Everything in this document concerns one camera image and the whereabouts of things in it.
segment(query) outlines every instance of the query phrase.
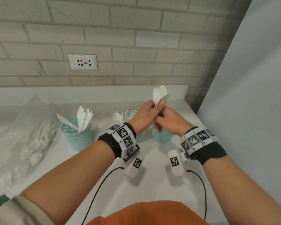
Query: fingernail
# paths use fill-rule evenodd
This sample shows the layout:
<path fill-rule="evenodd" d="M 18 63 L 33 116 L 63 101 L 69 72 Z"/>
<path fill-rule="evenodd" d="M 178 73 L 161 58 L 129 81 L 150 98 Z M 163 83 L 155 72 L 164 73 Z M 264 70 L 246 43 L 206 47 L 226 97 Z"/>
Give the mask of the fingernail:
<path fill-rule="evenodd" d="M 165 105 L 166 102 L 167 102 L 167 101 L 166 101 L 165 99 L 162 99 L 162 100 L 160 101 L 160 104 L 161 104 L 161 105 Z"/>

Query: wire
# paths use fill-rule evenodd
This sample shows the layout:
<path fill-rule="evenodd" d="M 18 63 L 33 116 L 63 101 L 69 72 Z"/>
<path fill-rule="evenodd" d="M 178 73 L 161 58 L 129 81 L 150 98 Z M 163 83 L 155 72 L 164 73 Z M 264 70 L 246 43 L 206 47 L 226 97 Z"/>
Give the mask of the wire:
<path fill-rule="evenodd" d="M 99 191 L 99 189 L 101 188 L 101 185 L 103 184 L 103 182 L 107 179 L 107 177 L 112 173 L 112 172 L 114 172 L 115 170 L 117 170 L 117 169 L 123 169 L 124 170 L 124 167 L 122 167 L 122 166 L 119 166 L 119 167 L 117 167 L 117 168 L 115 168 L 115 169 L 113 169 L 112 171 L 110 171 L 109 172 L 109 174 L 103 179 L 103 181 L 101 182 L 101 184 L 100 184 L 100 186 L 99 186 L 99 188 L 97 189 L 97 192 L 95 193 L 95 195 L 94 195 L 94 198 L 93 198 L 93 200 L 92 200 L 92 202 L 90 203 L 90 207 L 88 208 L 88 211 L 87 211 L 87 213 L 86 213 L 86 215 L 85 215 L 85 218 L 84 218 L 84 220 L 83 220 L 83 222 L 82 222 L 82 224 L 81 225 L 83 225 L 84 224 L 84 222 L 85 222 L 85 219 L 86 219 L 86 217 L 87 217 L 87 215 L 88 215 L 88 213 L 89 213 L 89 211 L 90 211 L 90 208 L 91 208 L 91 206 L 92 206 L 92 204 L 93 204 L 93 202 L 94 202 L 94 199 L 95 199 L 95 197 L 96 197 L 96 195 L 97 195 L 97 193 L 98 193 L 98 191 Z"/>
<path fill-rule="evenodd" d="M 203 184 L 203 187 L 204 187 L 204 193 L 205 193 L 205 215 L 204 215 L 204 220 L 206 220 L 206 213 L 207 213 L 207 196 L 206 196 L 206 188 L 205 188 L 205 185 L 204 185 L 204 182 L 202 180 L 202 178 L 195 172 L 195 171 L 192 171 L 192 170 L 186 170 L 187 172 L 191 172 L 191 173 L 194 173 L 195 175 L 197 175 L 199 177 L 199 179 L 202 181 L 202 184 Z"/>

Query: sleeve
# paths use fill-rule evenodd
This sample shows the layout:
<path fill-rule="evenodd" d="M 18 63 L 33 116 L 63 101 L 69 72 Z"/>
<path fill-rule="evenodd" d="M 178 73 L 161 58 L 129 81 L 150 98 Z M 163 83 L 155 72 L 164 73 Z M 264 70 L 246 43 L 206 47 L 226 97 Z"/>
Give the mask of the sleeve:
<path fill-rule="evenodd" d="M 0 225 L 55 225 L 36 204 L 21 196 L 0 196 Z"/>

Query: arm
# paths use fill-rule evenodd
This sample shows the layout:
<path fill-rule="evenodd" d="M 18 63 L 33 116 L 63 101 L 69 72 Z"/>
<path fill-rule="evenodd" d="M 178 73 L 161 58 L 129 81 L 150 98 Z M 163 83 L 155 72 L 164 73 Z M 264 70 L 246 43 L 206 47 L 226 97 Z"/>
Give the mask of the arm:
<path fill-rule="evenodd" d="M 163 110 L 162 117 L 156 117 L 155 122 L 159 131 L 165 128 L 180 137 L 194 127 L 168 107 Z M 207 160 L 203 170 L 230 224 L 281 224 L 281 206 L 229 156 Z"/>
<path fill-rule="evenodd" d="M 136 135 L 145 131 L 164 108 L 145 102 L 129 121 Z M 65 224 L 115 160 L 112 149 L 101 140 L 61 163 L 28 186 L 20 195 L 38 205 L 56 225 Z"/>

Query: orange shirt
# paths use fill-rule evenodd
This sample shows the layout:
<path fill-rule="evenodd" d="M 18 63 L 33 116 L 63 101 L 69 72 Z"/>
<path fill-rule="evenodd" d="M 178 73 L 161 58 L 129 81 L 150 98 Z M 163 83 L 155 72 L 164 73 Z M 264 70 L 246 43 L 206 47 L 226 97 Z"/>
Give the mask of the orange shirt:
<path fill-rule="evenodd" d="M 181 202 L 152 201 L 130 205 L 103 218 L 98 216 L 87 225 L 208 225 Z"/>

